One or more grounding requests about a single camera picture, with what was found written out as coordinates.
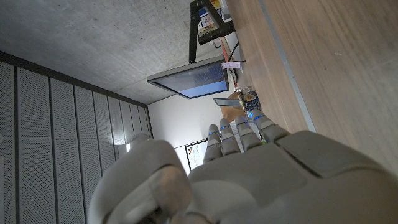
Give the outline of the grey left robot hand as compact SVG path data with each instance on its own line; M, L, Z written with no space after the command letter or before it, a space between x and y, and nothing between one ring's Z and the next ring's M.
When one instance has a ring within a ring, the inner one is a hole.
M397 177L311 131L294 134L260 110L234 133L209 127L203 164L185 172L173 147L141 134L104 174L89 223L396 223Z

